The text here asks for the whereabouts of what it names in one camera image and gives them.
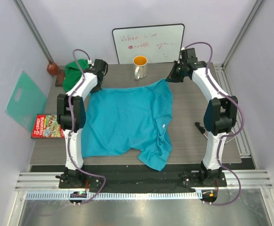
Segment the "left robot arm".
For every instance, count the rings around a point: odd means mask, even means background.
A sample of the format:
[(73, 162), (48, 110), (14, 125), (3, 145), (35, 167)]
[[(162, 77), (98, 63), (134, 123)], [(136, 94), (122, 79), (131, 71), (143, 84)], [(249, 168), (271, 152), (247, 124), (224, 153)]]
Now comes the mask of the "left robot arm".
[(84, 101), (90, 93), (101, 90), (107, 71), (96, 68), (82, 71), (82, 76), (75, 86), (66, 94), (59, 94), (57, 97), (57, 120), (66, 142), (65, 170), (59, 178), (77, 188), (86, 183), (81, 151), (82, 130), (86, 123)]

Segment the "blue t shirt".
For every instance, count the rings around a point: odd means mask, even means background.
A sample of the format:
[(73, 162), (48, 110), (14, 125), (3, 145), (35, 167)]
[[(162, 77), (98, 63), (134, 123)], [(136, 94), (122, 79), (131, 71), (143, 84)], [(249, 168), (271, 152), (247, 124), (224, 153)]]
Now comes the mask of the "blue t shirt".
[(136, 149), (141, 162), (162, 171), (172, 151), (167, 132), (173, 118), (172, 103), (165, 79), (91, 94), (82, 130), (82, 157), (119, 156)]

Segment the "white mug orange inside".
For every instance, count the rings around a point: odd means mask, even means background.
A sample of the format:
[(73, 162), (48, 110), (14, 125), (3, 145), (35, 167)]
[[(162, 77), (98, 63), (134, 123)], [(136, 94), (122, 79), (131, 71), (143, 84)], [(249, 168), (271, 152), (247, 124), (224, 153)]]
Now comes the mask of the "white mug orange inside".
[(136, 80), (145, 78), (147, 75), (148, 60), (145, 56), (136, 56), (133, 59), (134, 64), (134, 78)]

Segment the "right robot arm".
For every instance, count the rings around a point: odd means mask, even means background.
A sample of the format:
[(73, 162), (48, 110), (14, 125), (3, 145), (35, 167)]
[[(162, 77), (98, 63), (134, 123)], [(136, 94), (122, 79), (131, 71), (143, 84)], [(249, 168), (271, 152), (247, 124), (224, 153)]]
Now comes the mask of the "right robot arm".
[(213, 186), (222, 175), (222, 154), (227, 137), (236, 123), (237, 107), (232, 102), (237, 98), (228, 94), (212, 77), (205, 62), (183, 63), (174, 61), (167, 82), (179, 83), (190, 78), (201, 90), (208, 105), (203, 117), (204, 128), (208, 133), (205, 156), (199, 170), (199, 182), (203, 186)]

